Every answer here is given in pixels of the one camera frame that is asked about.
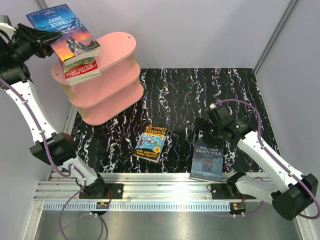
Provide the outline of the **Jane Eyre blue book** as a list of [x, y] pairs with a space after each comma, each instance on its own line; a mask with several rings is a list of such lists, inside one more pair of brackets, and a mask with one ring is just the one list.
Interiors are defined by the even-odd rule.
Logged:
[[100, 44], [67, 4], [35, 11], [26, 17], [35, 29], [62, 33], [51, 47], [63, 64], [100, 55]]

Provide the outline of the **169-Storey Treehouse black book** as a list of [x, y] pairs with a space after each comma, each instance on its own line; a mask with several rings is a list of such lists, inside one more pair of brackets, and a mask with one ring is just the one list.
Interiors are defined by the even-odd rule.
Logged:
[[157, 163], [164, 147], [169, 129], [148, 123], [145, 125], [133, 151], [133, 156]]

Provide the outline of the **13-Storey Treehouse red book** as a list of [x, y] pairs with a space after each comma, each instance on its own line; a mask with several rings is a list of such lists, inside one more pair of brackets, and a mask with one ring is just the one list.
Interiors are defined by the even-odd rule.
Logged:
[[71, 83], [81, 83], [94, 77], [100, 76], [97, 61], [95, 57], [87, 57], [66, 65], [60, 62], [65, 80]]

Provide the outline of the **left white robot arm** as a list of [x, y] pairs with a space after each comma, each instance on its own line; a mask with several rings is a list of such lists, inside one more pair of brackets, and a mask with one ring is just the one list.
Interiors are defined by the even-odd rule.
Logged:
[[31, 154], [51, 165], [62, 177], [74, 177], [80, 196], [101, 199], [109, 189], [102, 176], [78, 155], [73, 138], [58, 132], [41, 106], [25, 62], [32, 56], [41, 59], [53, 54], [51, 45], [59, 32], [37, 30], [19, 23], [13, 27], [7, 15], [0, 17], [0, 87], [15, 102], [32, 135]]

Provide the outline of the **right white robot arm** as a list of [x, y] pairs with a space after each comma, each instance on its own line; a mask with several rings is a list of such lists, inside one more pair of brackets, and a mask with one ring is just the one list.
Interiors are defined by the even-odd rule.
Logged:
[[211, 105], [208, 119], [196, 118], [192, 132], [193, 157], [191, 179], [222, 181], [223, 145], [229, 142], [251, 157], [271, 178], [268, 183], [244, 172], [226, 180], [220, 192], [237, 199], [251, 196], [273, 206], [285, 220], [291, 221], [316, 202], [318, 179], [305, 175], [288, 164], [261, 137], [258, 124], [231, 114], [226, 105]]

